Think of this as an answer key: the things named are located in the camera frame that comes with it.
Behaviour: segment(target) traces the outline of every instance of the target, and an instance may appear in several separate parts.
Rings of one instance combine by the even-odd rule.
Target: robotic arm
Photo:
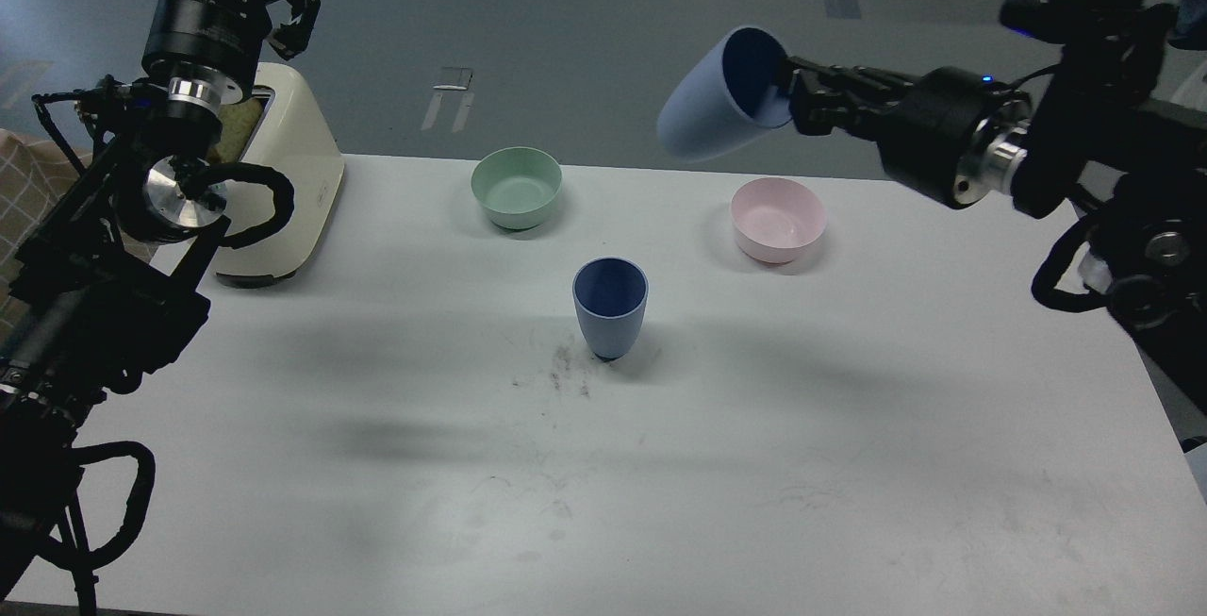
[[[1036,273],[1034,298],[1106,307],[1207,412],[1207,115],[1149,97],[1176,18],[1143,0],[1007,0],[1003,25],[1063,45],[1036,74],[1053,79],[1033,112],[1021,81],[952,66],[914,77],[785,58],[776,85],[800,134],[839,127],[874,141],[892,179],[949,208],[990,191],[1032,217],[1078,204],[1084,216]],[[1078,184],[1089,161],[1123,173],[1106,202]],[[1083,244],[1089,292],[1057,290]]]
[[[292,58],[305,50],[319,0],[159,0],[134,83],[104,79],[92,91],[35,95],[35,107],[81,176],[17,251],[12,297],[28,314],[0,347],[0,602],[40,556],[71,571],[81,612],[94,612],[93,573],[133,544],[154,478],[151,453],[134,442],[72,448],[106,390],[128,394],[144,372],[174,362],[208,318],[196,292],[220,246],[241,248],[281,229],[293,187],[266,165],[210,165],[218,109],[251,97],[263,41]],[[74,101],[93,135],[84,169],[51,122],[46,104]],[[274,214],[226,234],[223,182],[270,187]],[[165,275],[128,255],[118,228],[148,243],[194,239]],[[89,550],[75,495],[82,466],[130,457],[139,464],[118,534]],[[51,537],[58,527],[62,540]]]

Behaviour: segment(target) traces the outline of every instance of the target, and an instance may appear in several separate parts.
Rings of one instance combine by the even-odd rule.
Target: blue cup
[[[658,141],[689,162],[721,156],[792,121],[775,75],[783,45],[756,27],[729,31],[686,75],[658,115]]]
[[[628,354],[646,316],[649,281],[637,265],[601,257],[575,275],[575,312],[587,347],[604,361]]]

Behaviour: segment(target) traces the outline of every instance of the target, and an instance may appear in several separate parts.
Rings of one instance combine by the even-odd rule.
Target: plaid cloth
[[[86,165],[92,161],[91,153],[80,157]],[[4,301],[0,337],[7,336],[25,312],[24,303],[8,297],[8,284],[21,271],[13,255],[76,178],[54,143],[0,129],[0,300]],[[154,246],[122,238],[127,251],[144,261],[151,260]]]

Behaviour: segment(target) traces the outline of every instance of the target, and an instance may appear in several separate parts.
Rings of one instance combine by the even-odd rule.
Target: floor
[[[140,74],[154,0],[0,1],[0,127],[39,130],[33,92]],[[661,151],[653,124],[684,71],[730,28],[768,28],[824,64],[915,74],[955,65],[1010,79],[1055,62],[1053,45],[997,25],[1001,1],[322,0],[310,50],[292,65],[344,152],[477,159],[529,144],[566,164],[686,168]],[[1170,50],[1156,97],[1171,97],[1202,60]],[[445,66],[472,79],[437,109],[432,86]],[[787,132],[699,168],[884,178],[870,144]],[[1154,380],[1171,438],[1207,434],[1202,413],[1160,372]]]

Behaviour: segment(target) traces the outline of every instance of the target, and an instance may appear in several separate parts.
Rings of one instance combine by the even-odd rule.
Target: table
[[[494,228],[471,162],[348,157],[311,265],[206,280],[182,359],[81,444],[159,476],[103,606],[204,614],[1193,614],[1207,509],[1133,345],[1033,303],[1072,220],[805,180],[830,223],[766,267],[751,179],[565,169]],[[170,263],[173,251],[156,258]],[[649,277],[636,348],[577,332],[597,256]],[[113,529],[129,471],[82,488]],[[37,562],[11,599],[74,603]]]

